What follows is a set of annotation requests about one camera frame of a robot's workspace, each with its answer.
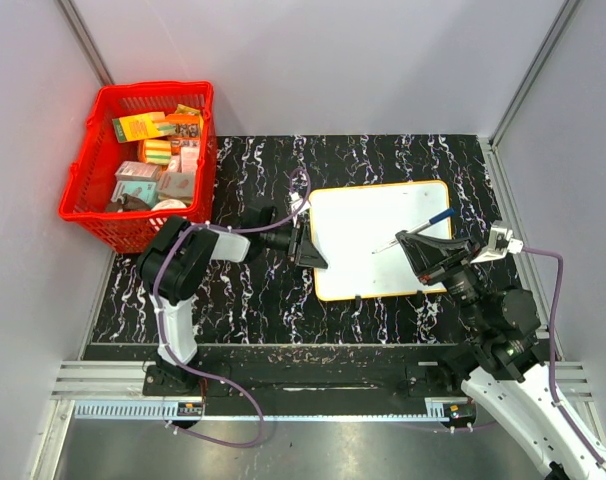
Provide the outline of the white marker pen blue cap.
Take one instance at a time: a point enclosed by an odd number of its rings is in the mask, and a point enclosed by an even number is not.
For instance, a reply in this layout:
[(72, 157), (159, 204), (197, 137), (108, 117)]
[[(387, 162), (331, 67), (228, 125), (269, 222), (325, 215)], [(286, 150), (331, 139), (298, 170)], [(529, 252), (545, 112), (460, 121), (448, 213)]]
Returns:
[[(413, 229), (411, 229), (410, 233), (418, 234), (424, 230), (427, 230), (430, 227), (432, 227), (433, 225), (438, 224), (438, 223), (442, 222), (443, 220), (451, 218), (454, 215), (454, 213), (455, 213), (455, 210), (452, 207), (447, 208), (447, 209), (441, 211), (440, 213), (438, 213), (437, 215), (433, 216), (432, 218), (426, 220), (425, 222), (423, 222), (423, 223), (417, 225), (416, 227), (414, 227)], [(375, 248), (371, 252), (371, 254), (375, 255), (375, 254), (381, 253), (385, 250), (392, 248), (393, 246), (395, 246), (397, 244), (398, 244), (398, 240), (396, 238), (394, 238), (394, 239), (390, 240), (389, 242)]]

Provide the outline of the white board with orange frame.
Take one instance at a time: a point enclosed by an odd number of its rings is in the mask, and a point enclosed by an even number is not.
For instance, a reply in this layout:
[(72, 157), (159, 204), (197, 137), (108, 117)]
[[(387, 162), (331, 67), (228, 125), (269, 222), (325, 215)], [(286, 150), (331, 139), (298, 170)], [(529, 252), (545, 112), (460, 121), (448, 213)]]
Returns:
[(388, 249), (395, 234), (410, 231), (450, 207), (440, 180), (317, 189), (310, 194), (312, 243), (328, 267), (314, 271), (324, 302), (443, 293), (424, 286), (402, 248)]

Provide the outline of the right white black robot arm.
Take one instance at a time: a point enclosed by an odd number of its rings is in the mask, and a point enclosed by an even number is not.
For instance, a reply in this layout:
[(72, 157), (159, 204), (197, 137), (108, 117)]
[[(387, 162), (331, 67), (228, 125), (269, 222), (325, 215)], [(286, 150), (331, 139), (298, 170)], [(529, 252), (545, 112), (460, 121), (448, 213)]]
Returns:
[(556, 348), (543, 346), (531, 291), (493, 290), (474, 267), (525, 251), (504, 223), (486, 245), (400, 231), (396, 241), (424, 286), (442, 285), (459, 306), (471, 337), (438, 362), (439, 387), (485, 409), (546, 479), (606, 479), (606, 447), (556, 381)]

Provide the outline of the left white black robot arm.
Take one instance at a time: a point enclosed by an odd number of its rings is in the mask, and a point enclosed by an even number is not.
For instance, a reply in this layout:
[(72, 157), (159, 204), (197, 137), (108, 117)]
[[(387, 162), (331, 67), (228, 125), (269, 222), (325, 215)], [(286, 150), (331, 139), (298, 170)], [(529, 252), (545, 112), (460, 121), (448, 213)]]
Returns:
[(168, 387), (178, 395), (194, 392), (200, 381), (192, 331), (192, 302), (213, 261), (248, 263), (265, 250), (281, 251), (298, 267), (327, 269), (313, 245), (309, 223), (298, 215), (276, 220), (273, 206), (251, 208), (239, 233), (198, 226), (172, 215), (137, 260), (137, 273), (149, 292), (159, 328), (155, 367), (148, 386)]

